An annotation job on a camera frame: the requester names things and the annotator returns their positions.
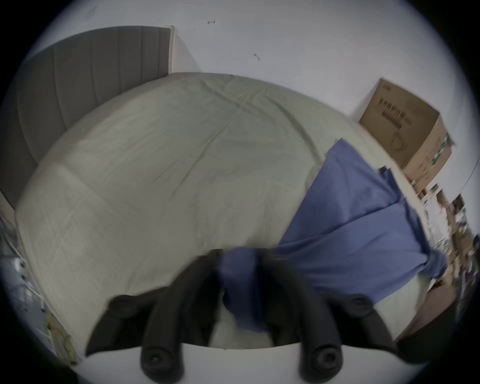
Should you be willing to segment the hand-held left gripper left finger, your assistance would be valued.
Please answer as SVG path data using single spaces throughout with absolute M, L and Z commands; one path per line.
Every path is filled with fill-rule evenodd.
M 140 367 L 151 380 L 180 380 L 184 339 L 206 346 L 219 296 L 213 249 L 189 263 L 168 286 L 112 297 L 96 322 L 85 356 L 140 347 Z

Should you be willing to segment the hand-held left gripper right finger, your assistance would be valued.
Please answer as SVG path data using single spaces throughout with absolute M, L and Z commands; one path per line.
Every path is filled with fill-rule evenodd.
M 290 337 L 298 339 L 298 372 L 305 382 L 323 384 L 338 375 L 344 363 L 342 346 L 397 355 L 398 348 L 368 296 L 317 291 L 272 251 L 261 249 L 259 258 L 265 320 L 272 325 L 269 310 L 285 311 L 288 331 L 278 329 L 273 339 L 277 345 Z

